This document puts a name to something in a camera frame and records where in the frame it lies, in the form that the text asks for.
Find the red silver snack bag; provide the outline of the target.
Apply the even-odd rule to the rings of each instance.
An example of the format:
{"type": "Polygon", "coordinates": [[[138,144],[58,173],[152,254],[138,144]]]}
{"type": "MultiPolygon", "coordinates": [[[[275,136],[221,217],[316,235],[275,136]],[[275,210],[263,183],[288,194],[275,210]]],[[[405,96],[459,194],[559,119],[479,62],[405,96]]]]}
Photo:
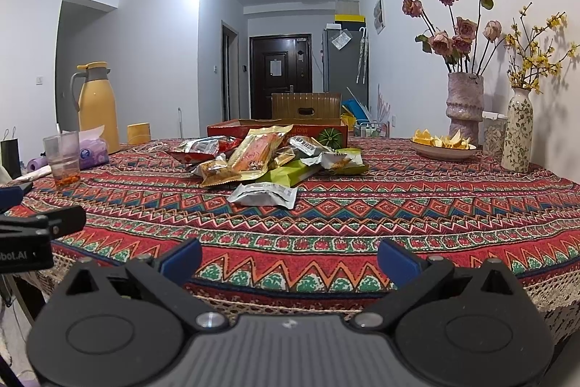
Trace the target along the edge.
{"type": "Polygon", "coordinates": [[[229,157],[241,144],[235,136],[207,136],[185,140],[169,147],[165,152],[182,165],[190,166],[215,159],[229,157]]]}

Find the brown cardboard carton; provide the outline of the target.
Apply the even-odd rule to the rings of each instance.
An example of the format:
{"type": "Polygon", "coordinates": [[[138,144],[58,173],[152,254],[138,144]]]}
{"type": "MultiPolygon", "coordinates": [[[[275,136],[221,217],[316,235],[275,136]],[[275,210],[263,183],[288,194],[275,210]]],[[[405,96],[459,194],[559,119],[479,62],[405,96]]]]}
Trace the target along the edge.
{"type": "Polygon", "coordinates": [[[273,119],[338,119],[342,95],[332,92],[271,94],[273,119]]]}

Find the small yellow cup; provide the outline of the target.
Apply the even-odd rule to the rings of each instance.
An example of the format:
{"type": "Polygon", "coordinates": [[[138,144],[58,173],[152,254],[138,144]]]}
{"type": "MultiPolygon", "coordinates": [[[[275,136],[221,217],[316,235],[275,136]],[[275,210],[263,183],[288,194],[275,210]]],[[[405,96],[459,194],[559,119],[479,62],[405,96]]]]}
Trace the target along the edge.
{"type": "Polygon", "coordinates": [[[138,123],[127,126],[127,137],[130,145],[149,143],[152,140],[150,124],[138,123]]]}

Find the small green white packet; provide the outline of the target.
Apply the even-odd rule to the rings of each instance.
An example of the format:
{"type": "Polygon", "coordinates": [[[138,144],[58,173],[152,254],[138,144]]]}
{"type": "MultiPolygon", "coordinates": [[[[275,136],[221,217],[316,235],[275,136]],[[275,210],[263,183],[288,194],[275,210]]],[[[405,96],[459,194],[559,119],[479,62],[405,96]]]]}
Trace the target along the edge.
{"type": "Polygon", "coordinates": [[[301,158],[306,166],[320,166],[326,171],[337,172],[341,169],[355,168],[363,165],[361,155],[354,151],[324,151],[318,156],[301,158]]]}

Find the yellow blossom branches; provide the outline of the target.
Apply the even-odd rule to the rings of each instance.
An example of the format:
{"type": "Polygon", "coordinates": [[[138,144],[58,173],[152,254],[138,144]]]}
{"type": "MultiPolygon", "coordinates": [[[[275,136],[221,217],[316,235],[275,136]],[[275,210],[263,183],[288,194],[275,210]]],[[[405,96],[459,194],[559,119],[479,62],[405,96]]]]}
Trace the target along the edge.
{"type": "Polygon", "coordinates": [[[507,76],[512,88],[540,94],[544,78],[559,79],[564,71],[579,64],[579,43],[565,37],[568,27],[565,11],[558,11],[541,25],[534,25],[527,21],[531,7],[532,2],[519,10],[504,35],[507,76]]]}

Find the white grey snack packet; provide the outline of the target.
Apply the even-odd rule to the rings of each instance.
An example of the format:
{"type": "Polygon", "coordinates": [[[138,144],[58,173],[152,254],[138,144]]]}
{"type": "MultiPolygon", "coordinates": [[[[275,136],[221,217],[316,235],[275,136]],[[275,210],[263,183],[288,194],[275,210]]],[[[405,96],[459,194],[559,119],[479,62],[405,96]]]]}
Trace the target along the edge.
{"type": "Polygon", "coordinates": [[[330,147],[319,143],[316,139],[310,136],[291,136],[289,144],[299,154],[305,157],[316,157],[323,152],[332,152],[330,147]]]}

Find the dark entrance door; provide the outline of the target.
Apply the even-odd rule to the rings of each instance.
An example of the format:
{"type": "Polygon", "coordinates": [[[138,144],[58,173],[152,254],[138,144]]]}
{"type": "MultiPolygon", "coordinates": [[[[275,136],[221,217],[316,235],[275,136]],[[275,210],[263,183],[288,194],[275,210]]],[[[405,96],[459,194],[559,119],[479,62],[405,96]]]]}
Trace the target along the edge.
{"type": "Polygon", "coordinates": [[[273,93],[312,92],[312,35],[250,38],[251,118],[271,119],[273,93]]]}

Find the wall picture frame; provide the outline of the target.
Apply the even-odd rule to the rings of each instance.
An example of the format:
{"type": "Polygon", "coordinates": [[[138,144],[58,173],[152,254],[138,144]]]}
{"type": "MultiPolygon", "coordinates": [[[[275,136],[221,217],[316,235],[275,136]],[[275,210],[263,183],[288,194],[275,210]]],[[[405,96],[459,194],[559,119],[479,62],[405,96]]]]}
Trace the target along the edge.
{"type": "Polygon", "coordinates": [[[373,18],[374,28],[377,34],[380,34],[385,28],[384,0],[377,0],[376,4],[374,4],[373,18]]]}

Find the pink ceramic vase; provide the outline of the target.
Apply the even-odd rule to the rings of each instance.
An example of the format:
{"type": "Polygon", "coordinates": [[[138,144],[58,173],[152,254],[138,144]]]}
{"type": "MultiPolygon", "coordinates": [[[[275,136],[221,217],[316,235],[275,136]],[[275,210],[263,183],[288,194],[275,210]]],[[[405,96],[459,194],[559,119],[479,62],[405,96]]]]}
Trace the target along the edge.
{"type": "Polygon", "coordinates": [[[445,115],[450,119],[449,134],[461,133],[479,145],[479,126],[484,112],[484,80],[476,75],[450,73],[445,115]]]}

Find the storage rack with bottles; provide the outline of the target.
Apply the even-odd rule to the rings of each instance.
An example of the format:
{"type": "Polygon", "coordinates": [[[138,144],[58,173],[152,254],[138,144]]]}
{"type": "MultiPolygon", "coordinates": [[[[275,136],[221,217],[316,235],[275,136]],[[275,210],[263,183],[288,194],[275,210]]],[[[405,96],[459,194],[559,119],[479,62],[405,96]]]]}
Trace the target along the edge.
{"type": "Polygon", "coordinates": [[[354,136],[360,137],[390,137],[390,122],[357,121],[354,126],[354,136]]]}

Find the yellow thermos jug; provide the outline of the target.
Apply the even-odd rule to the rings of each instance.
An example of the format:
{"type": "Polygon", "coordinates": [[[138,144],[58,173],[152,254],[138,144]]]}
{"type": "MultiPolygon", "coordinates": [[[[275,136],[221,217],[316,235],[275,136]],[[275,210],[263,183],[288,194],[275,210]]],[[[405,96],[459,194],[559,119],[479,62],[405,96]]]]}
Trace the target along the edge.
{"type": "Polygon", "coordinates": [[[77,65],[70,80],[70,89],[78,113],[81,132],[102,129],[109,154],[120,150],[115,95],[108,79],[110,68],[106,62],[77,65]]]}

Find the black paper bag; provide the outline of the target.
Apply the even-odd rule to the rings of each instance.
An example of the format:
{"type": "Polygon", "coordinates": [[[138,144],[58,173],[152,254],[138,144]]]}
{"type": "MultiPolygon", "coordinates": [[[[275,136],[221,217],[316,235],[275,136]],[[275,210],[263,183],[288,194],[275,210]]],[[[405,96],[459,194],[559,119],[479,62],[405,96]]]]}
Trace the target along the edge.
{"type": "Polygon", "coordinates": [[[7,128],[1,139],[1,163],[8,175],[19,178],[22,175],[19,140],[16,138],[17,127],[7,128]]]}

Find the grey refrigerator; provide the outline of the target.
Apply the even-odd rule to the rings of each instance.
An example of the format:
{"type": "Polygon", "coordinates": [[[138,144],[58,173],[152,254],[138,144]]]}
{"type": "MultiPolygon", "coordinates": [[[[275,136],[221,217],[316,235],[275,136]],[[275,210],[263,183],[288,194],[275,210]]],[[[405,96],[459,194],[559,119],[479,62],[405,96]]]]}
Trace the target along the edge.
{"type": "Polygon", "coordinates": [[[363,32],[325,29],[323,31],[323,91],[340,93],[342,99],[356,97],[365,105],[369,86],[363,73],[363,32]]]}

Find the dried pink roses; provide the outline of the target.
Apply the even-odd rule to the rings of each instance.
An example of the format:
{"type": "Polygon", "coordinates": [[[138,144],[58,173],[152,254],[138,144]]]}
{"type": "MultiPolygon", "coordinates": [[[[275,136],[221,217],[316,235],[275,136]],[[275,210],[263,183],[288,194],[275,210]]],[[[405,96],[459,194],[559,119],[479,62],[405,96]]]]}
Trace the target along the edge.
{"type": "Polygon", "coordinates": [[[503,28],[499,21],[482,21],[483,11],[493,10],[493,0],[478,0],[477,18],[472,21],[452,14],[451,28],[438,28],[428,17],[421,0],[402,0],[402,12],[419,18],[426,29],[415,37],[424,52],[442,57],[447,70],[479,78],[503,42],[503,28]]]}

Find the golden orange stick snack pack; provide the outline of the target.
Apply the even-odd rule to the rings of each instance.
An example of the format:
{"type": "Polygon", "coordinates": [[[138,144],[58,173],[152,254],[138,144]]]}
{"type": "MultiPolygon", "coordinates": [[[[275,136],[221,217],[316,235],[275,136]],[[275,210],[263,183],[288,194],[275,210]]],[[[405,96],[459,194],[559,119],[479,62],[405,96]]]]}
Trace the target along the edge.
{"type": "Polygon", "coordinates": [[[293,126],[250,129],[230,156],[228,164],[241,174],[241,181],[253,181],[265,175],[275,150],[293,126]]]}

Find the pumpkin seed crisp packet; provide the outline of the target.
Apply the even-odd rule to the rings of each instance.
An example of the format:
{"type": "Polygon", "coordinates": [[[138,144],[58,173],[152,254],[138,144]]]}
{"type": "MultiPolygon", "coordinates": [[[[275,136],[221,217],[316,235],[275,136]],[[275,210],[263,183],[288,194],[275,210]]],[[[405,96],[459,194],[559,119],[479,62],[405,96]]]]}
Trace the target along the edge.
{"type": "Polygon", "coordinates": [[[241,174],[229,166],[224,154],[218,155],[213,160],[200,163],[194,169],[194,175],[202,179],[200,183],[202,188],[220,186],[241,180],[241,174]]]}

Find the clear plastic cup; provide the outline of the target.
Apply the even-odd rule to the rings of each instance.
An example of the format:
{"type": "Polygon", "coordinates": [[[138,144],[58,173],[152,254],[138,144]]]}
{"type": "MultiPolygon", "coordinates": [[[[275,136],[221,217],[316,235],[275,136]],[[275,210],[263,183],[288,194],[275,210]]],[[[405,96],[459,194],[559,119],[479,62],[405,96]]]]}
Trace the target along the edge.
{"type": "Polygon", "coordinates": [[[80,141],[77,131],[43,139],[47,163],[57,189],[80,182],[80,141]]]}

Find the yellow box on fridge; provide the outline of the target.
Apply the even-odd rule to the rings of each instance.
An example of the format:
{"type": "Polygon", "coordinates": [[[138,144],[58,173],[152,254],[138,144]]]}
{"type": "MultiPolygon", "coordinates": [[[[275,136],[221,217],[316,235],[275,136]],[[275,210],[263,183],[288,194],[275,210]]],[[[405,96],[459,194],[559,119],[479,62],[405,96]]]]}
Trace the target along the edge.
{"type": "Polygon", "coordinates": [[[334,16],[334,21],[337,24],[344,24],[344,22],[354,22],[355,24],[364,24],[366,18],[361,15],[347,15],[347,14],[336,14],[334,16]]]}

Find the floral white vase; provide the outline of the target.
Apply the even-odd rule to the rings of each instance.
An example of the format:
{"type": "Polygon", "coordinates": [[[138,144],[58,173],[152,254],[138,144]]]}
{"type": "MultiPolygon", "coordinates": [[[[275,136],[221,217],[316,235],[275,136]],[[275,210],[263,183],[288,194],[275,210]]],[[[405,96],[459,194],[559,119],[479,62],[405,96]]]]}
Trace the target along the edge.
{"type": "Polygon", "coordinates": [[[530,91],[514,87],[506,114],[501,166],[525,174],[529,170],[533,139],[534,111],[530,91]]]}

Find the white silver snack packet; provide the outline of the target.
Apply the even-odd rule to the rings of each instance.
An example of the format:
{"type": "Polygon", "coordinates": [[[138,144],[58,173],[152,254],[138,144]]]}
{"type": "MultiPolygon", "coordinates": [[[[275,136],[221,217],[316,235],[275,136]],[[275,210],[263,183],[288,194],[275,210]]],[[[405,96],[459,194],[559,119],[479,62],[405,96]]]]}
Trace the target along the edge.
{"type": "Polygon", "coordinates": [[[280,206],[292,210],[298,190],[275,183],[252,183],[237,186],[227,197],[229,203],[242,206],[280,206]]]}

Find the large yellow-green snack pack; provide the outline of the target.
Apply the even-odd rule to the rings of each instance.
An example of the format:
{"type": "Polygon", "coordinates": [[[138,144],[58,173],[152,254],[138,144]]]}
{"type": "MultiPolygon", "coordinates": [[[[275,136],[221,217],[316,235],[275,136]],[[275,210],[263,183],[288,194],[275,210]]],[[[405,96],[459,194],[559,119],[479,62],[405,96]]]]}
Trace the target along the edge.
{"type": "MultiPolygon", "coordinates": [[[[363,161],[362,150],[359,148],[342,148],[336,151],[342,150],[359,153],[363,161]]],[[[369,166],[363,161],[363,165],[360,167],[341,169],[337,172],[326,171],[320,166],[306,166],[301,163],[300,159],[301,158],[294,159],[284,166],[280,166],[268,171],[265,176],[262,176],[258,179],[258,182],[275,183],[292,188],[293,186],[297,186],[302,181],[305,181],[318,173],[326,173],[337,176],[358,176],[366,173],[369,169],[369,166]]]]}

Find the bowl of orange peels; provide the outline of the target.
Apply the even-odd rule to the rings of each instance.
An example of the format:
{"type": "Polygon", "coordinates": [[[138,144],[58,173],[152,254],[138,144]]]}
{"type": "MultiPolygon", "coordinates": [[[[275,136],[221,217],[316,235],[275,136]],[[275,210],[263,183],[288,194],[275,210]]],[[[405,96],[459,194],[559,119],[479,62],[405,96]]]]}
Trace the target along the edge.
{"type": "Polygon", "coordinates": [[[453,136],[433,136],[428,129],[417,129],[411,143],[419,155],[436,160],[459,162],[473,157],[477,152],[477,146],[460,131],[453,136]]]}

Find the purple tissue pack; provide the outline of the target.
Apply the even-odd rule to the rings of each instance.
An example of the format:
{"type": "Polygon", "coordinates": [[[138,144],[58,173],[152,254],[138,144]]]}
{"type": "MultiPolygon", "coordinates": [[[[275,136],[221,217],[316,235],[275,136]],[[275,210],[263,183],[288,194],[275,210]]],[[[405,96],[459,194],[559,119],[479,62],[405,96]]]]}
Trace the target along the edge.
{"type": "Polygon", "coordinates": [[[79,133],[80,169],[87,170],[109,163],[104,126],[79,133]]]}

